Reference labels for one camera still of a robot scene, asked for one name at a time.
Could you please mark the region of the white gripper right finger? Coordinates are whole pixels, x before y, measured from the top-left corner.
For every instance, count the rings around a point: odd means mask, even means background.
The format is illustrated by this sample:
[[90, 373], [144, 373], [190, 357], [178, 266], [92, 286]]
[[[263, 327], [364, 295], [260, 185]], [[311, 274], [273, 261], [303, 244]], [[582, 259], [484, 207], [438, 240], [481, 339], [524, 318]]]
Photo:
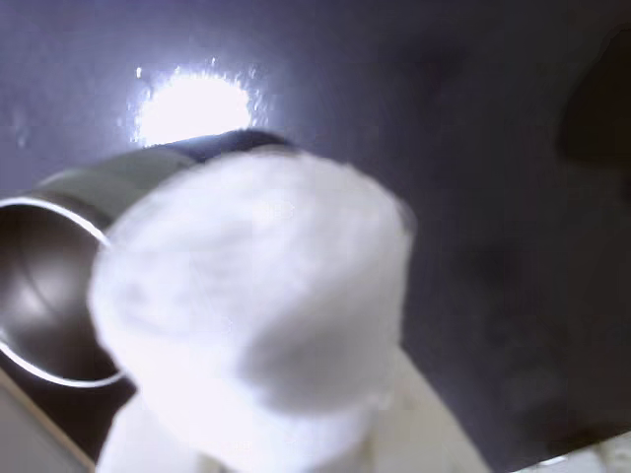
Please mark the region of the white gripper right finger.
[[457, 418], [408, 359], [397, 359], [386, 408], [371, 433], [371, 472], [488, 472]]

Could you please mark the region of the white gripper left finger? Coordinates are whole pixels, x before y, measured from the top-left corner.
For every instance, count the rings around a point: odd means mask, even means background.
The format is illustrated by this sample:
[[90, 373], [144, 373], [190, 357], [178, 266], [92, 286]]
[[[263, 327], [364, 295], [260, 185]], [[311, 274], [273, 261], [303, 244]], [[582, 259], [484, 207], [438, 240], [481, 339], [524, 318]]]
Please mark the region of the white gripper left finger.
[[139, 394], [114, 415], [97, 472], [206, 472], [207, 459], [176, 440]]

